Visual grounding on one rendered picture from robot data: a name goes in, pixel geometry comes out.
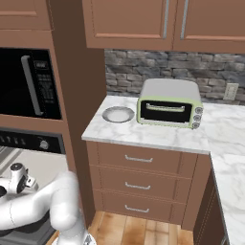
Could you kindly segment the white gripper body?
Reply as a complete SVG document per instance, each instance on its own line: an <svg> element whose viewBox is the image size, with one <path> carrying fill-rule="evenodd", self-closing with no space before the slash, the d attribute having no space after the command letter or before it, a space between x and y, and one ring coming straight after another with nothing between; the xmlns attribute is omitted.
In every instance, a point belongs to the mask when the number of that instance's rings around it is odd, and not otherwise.
<svg viewBox="0 0 245 245"><path fill-rule="evenodd" d="M36 179L29 176L28 180L26 182L26 189L30 191L37 191L38 190L38 184L36 182Z"/></svg>

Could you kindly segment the black built-in oven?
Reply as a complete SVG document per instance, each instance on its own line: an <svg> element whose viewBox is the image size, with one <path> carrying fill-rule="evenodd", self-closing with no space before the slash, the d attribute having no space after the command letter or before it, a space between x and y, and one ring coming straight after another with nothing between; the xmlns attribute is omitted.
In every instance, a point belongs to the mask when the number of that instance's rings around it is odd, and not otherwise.
<svg viewBox="0 0 245 245"><path fill-rule="evenodd" d="M45 140L48 149L39 147ZM0 127L0 177L11 177L11 165L20 163L36 179L38 190L68 169L62 136ZM24 189L20 196L32 191Z"/></svg>

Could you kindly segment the black microwave oven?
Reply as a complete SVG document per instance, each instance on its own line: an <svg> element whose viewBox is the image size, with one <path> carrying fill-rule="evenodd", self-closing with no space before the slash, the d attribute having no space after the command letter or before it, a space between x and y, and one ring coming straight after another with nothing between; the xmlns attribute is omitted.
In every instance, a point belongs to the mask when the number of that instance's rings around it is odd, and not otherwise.
<svg viewBox="0 0 245 245"><path fill-rule="evenodd" d="M43 114L34 113L21 63L29 56L35 92ZM0 48L0 114L60 120L61 112L50 52L40 49Z"/></svg>

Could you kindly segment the white round plate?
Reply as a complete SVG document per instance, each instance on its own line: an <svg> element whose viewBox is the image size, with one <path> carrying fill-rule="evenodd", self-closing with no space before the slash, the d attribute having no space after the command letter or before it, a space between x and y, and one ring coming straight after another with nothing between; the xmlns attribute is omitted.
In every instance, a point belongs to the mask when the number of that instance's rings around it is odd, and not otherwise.
<svg viewBox="0 0 245 245"><path fill-rule="evenodd" d="M102 117L110 123L126 123L134 117L134 112L125 106L113 106L105 109Z"/></svg>

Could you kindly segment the green and grey toaster oven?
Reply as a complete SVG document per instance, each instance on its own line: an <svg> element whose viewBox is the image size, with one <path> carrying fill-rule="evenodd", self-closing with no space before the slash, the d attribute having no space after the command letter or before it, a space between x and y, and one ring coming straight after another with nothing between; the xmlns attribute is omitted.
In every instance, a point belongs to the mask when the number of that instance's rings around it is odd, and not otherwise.
<svg viewBox="0 0 245 245"><path fill-rule="evenodd" d="M146 104L170 107L185 106L185 111L162 112L146 109ZM189 80L174 78L149 78L144 82L137 102L137 122L141 124L164 125L191 128L196 122L195 108L203 107L198 85Z"/></svg>

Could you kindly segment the brown drawer front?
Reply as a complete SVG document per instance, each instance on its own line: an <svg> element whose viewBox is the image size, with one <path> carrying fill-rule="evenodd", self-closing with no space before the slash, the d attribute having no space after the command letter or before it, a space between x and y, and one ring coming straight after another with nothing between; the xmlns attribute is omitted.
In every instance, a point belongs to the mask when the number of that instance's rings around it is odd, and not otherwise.
<svg viewBox="0 0 245 245"><path fill-rule="evenodd" d="M100 174L102 187L104 189L118 190L180 201L179 190L177 189L178 181L174 178L138 173L134 171L119 171L108 168L102 169ZM125 186L124 182L127 182L131 185L144 187L151 185L151 189L144 190L128 188Z"/></svg>
<svg viewBox="0 0 245 245"><path fill-rule="evenodd" d="M176 174L181 162L181 153L178 151L147 148L132 145L98 144L100 164L143 169L149 171L162 171ZM150 159L152 163L128 161L124 155L129 157Z"/></svg>
<svg viewBox="0 0 245 245"><path fill-rule="evenodd" d="M149 212L143 213L128 211L124 208L125 204L131 208L142 210L149 208ZM129 195L105 193L103 195L103 205L109 212L118 212L130 216L137 216L164 222L172 222L174 220L173 207L169 202Z"/></svg>

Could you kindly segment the brown cupboard door above microwave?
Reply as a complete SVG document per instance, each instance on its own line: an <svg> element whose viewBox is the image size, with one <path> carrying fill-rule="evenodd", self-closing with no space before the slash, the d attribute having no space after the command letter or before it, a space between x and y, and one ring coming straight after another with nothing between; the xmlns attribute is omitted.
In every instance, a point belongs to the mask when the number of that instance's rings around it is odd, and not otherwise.
<svg viewBox="0 0 245 245"><path fill-rule="evenodd" d="M0 30L52 28L49 0L0 0Z"/></svg>

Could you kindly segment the dark brown base cupboard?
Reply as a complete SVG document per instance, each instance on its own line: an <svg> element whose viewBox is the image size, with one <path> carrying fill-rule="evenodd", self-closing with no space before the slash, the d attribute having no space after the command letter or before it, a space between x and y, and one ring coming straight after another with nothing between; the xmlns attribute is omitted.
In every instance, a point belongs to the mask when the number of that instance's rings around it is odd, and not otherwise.
<svg viewBox="0 0 245 245"><path fill-rule="evenodd" d="M193 228L193 245L229 245L212 172Z"/></svg>

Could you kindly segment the brown wall cupboard door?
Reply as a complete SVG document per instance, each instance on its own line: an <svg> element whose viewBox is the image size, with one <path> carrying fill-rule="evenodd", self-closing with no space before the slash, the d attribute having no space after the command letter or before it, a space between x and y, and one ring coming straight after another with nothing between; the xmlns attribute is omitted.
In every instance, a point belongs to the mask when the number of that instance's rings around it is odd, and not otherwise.
<svg viewBox="0 0 245 245"><path fill-rule="evenodd" d="M177 1L174 51L245 54L245 0L189 0L182 40L184 4Z"/></svg>
<svg viewBox="0 0 245 245"><path fill-rule="evenodd" d="M177 0L169 0L163 39L165 5L166 0L82 0L87 47L170 51Z"/></svg>

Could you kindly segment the beige wall socket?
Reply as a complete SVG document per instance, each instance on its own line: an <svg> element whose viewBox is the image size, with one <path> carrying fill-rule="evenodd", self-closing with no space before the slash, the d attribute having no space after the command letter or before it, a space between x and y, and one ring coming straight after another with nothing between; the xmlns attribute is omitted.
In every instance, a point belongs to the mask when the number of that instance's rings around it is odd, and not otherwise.
<svg viewBox="0 0 245 245"><path fill-rule="evenodd" d="M224 100L234 100L237 90L238 90L238 83L228 83L226 86L225 94L223 99Z"/></svg>

